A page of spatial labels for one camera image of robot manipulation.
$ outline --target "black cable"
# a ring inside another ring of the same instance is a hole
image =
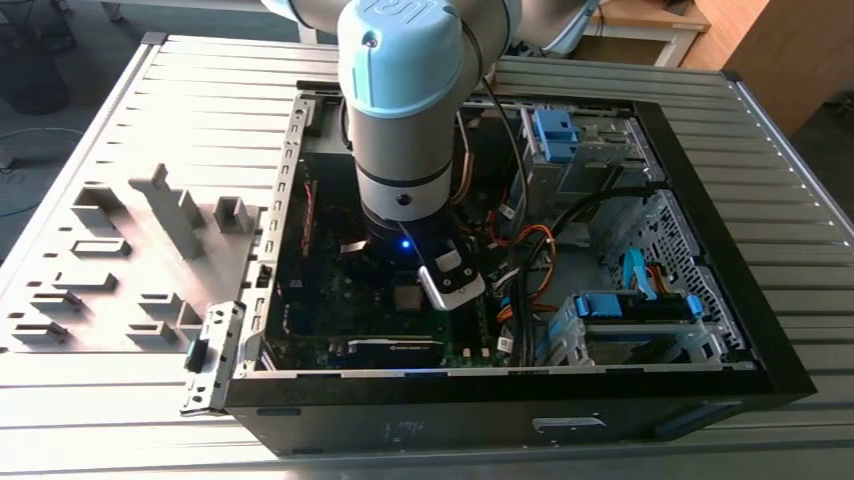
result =
[[[597,5],[597,9],[599,10],[599,25],[597,25],[597,36],[605,36],[605,10],[602,10],[602,5]]]
[[[347,134],[347,99],[342,97],[342,110],[338,113],[338,120],[340,122],[342,143],[347,150],[352,152],[352,142]]]
[[[517,136],[513,134],[513,127],[510,126],[510,118],[507,117],[507,112],[505,111],[505,107],[498,101],[498,97],[495,96],[495,92],[493,91],[493,87],[490,86],[490,82],[486,78],[483,78],[483,86],[486,87],[487,94],[490,95],[490,99],[498,108],[498,113],[502,117],[502,122],[505,123],[505,130],[507,130],[507,137],[510,137],[510,143],[513,144],[513,152],[514,157],[517,159],[517,168],[519,169],[519,177],[522,180],[522,199],[519,201],[519,207],[517,208],[517,212],[513,216],[513,222],[510,229],[510,243],[517,240],[519,236],[519,232],[522,231],[522,224],[525,223],[525,217],[527,216],[529,210],[529,174],[525,169],[525,162],[522,161],[522,154],[519,153],[519,144],[517,143]]]

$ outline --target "aluminum profile table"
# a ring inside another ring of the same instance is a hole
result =
[[[111,152],[130,162],[135,142],[166,142],[174,154],[164,161],[180,178],[204,189],[223,188],[227,176],[228,188],[260,205],[271,195],[295,83],[335,80],[331,47],[147,38],[0,269],[0,304],[12,300],[2,295],[34,261],[31,246],[48,234],[43,226],[63,214],[63,193],[99,155]],[[83,473],[88,479],[179,469],[171,478],[203,471],[206,478],[342,478],[318,467],[354,479],[377,478],[377,468],[383,478],[410,479],[849,476],[854,231],[745,86],[710,72],[521,59],[499,62],[497,81],[505,94],[662,105],[818,394],[667,444],[278,459],[234,419],[179,417],[182,354],[7,353],[0,472]],[[423,466],[413,470],[414,463]]]

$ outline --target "cable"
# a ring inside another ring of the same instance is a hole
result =
[[[23,130],[16,130],[15,132],[4,133],[3,135],[0,135],[0,140],[18,137],[24,133],[31,133],[31,132],[66,132],[66,133],[76,133],[78,135],[83,136],[83,132],[80,130],[75,130],[74,128],[39,127],[39,128],[24,128]]]
[[[7,213],[0,213],[0,218],[11,217],[11,216],[14,216],[14,215],[18,215],[19,213],[28,212],[30,210],[32,210],[34,208],[36,208],[36,207],[39,206],[39,204],[40,204],[40,203],[42,203],[42,202],[39,202],[39,203],[36,203],[36,204],[34,204],[34,205],[31,205],[31,206],[28,206],[28,207],[24,207],[24,208],[22,208],[20,210],[14,210],[14,211],[7,212]]]
[[[457,112],[457,123],[459,123],[459,133],[463,137],[463,146],[466,149],[466,153],[463,155],[463,176],[459,183],[459,188],[457,189],[457,193],[451,197],[451,203],[454,205],[459,204],[469,195],[469,187],[471,187],[471,177],[474,174],[474,166],[475,166],[475,158],[474,153],[471,152],[471,142],[469,139],[469,130],[466,129],[466,123],[463,122],[463,114]]]
[[[519,201],[519,208],[517,208],[517,212],[513,216],[513,228],[510,229],[510,238],[515,239],[519,235],[519,231],[522,230],[522,224],[525,222],[525,217],[527,216],[527,208],[529,208],[529,175],[525,169],[525,162],[522,161],[522,154],[519,153],[519,145],[517,143],[517,136],[513,134],[513,127],[510,126],[510,118],[507,117],[507,112],[505,111],[505,107],[498,101],[498,97],[495,96],[495,92],[493,91],[493,87],[490,85],[486,77],[483,78],[483,86],[486,87],[487,94],[490,95],[490,100],[495,104],[498,108],[498,113],[502,117],[502,122],[505,123],[505,130],[507,131],[507,136],[510,137],[510,143],[513,145],[513,153],[517,159],[517,167],[519,169],[519,178],[522,183],[522,199]]]
[[[19,135],[23,135],[26,133],[35,133],[35,132],[66,132],[66,133],[74,133],[76,135],[83,136],[83,132],[80,130],[75,130],[72,128],[35,127],[35,128],[24,128],[22,130],[16,130],[14,132],[4,133],[4,134],[0,135],[0,140],[6,140],[7,138],[18,137]],[[0,168],[0,174],[11,175],[16,171],[18,170],[18,166],[15,166],[15,163],[16,162],[14,162],[12,166],[10,166],[7,168]]]
[[[306,228],[303,230],[303,239],[300,241],[299,248],[303,251],[303,256],[306,256],[308,254],[308,239],[311,237],[311,224],[314,223],[315,216],[315,201],[314,195],[311,194],[311,184],[308,182],[303,182],[303,187],[306,188],[308,205],[306,207]]]
[[[597,5],[597,9],[599,10],[599,25],[597,25],[597,36],[605,36],[605,10],[602,10],[602,5]]]
[[[347,99],[342,97],[342,109],[338,113],[338,121],[340,122],[342,143],[344,148],[352,152],[352,142],[347,131]]]
[[[654,195],[658,192],[657,188],[650,187],[623,187],[623,188],[613,188],[610,190],[603,190],[597,192],[585,198],[582,198],[575,204],[561,214],[555,223],[551,227],[551,235],[554,238],[558,237],[561,232],[563,231],[563,227],[567,223],[571,223],[575,219],[578,219],[591,208],[597,207],[602,202],[611,198],[618,197],[639,197],[646,198]],[[537,256],[539,255],[539,251],[542,250],[546,242],[549,241],[549,237],[543,236],[534,248],[527,253],[527,256],[522,263],[519,264],[519,273],[515,276],[514,283],[511,285],[510,290],[510,305],[514,312],[514,325],[517,325],[518,330],[521,331],[522,337],[514,337],[514,350],[517,349],[517,342],[521,343],[518,353],[511,356],[511,360],[518,358],[519,366],[534,365],[535,363],[535,354],[534,354],[534,319],[531,312],[531,302],[529,300],[529,292],[527,292],[527,282],[529,282],[529,272],[537,260]]]

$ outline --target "blue tab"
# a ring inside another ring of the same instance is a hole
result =
[[[619,306],[619,298],[613,293],[589,293],[585,299],[590,304],[593,317],[622,317],[623,309]]]
[[[657,300],[658,294],[650,284],[650,277],[646,274],[646,260],[643,253],[637,248],[626,250],[623,256],[623,288],[629,290],[631,288],[631,278],[635,277],[638,281],[638,290],[643,292],[647,300]]]
[[[691,309],[694,316],[701,318],[703,316],[703,301],[697,295],[689,295],[685,301],[689,304],[689,308]]]
[[[566,110],[537,109],[537,133],[546,148],[546,162],[570,163],[575,158],[581,141],[581,129],[573,123]]]
[[[590,315],[590,305],[587,305],[587,299],[585,297],[575,297],[575,310],[578,310],[579,317]]]

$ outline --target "sticker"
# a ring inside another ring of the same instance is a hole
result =
[[[513,208],[502,203],[501,207],[498,207],[498,212],[507,217],[507,220],[513,220],[513,216],[517,214]]]
[[[546,433],[546,428],[607,427],[598,417],[535,418],[531,423],[538,433]]]
[[[499,352],[513,353],[513,338],[499,337],[497,348]]]

